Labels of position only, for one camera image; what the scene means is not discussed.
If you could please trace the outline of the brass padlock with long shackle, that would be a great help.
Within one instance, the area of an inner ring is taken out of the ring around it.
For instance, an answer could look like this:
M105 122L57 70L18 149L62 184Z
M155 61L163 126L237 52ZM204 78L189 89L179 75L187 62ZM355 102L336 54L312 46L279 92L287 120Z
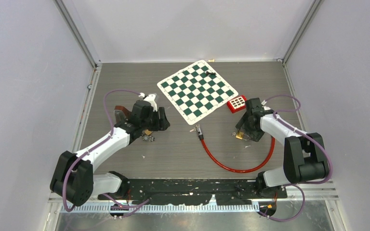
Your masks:
M238 132L236 132L236 133L235 133L235 137L236 137L237 139L240 139L240 140L247 140L246 138L244 138L244 132L242 132L242 131L238 131Z

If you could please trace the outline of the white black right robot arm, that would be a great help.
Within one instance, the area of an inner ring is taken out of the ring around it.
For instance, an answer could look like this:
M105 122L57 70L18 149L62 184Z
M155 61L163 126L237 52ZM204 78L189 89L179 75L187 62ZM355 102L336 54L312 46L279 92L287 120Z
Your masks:
M258 173L253 188L259 196L269 197L282 186L321 183L328 178L330 165L321 135L293 127L259 98L244 104L246 111L236 129L254 142L267 133L284 147L282 166Z

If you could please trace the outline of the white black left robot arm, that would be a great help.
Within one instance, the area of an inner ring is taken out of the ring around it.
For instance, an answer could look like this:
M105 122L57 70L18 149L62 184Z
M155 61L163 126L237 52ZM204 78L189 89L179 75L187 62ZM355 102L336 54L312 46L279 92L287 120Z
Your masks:
M137 100L132 110L121 106L112 129L90 146L75 153L63 152L56 164L50 190L64 203L83 205L92 196L112 194L117 199L128 195L128 179L115 171L95 175L97 168L117 151L129 146L143 131L165 131L170 123L164 107Z

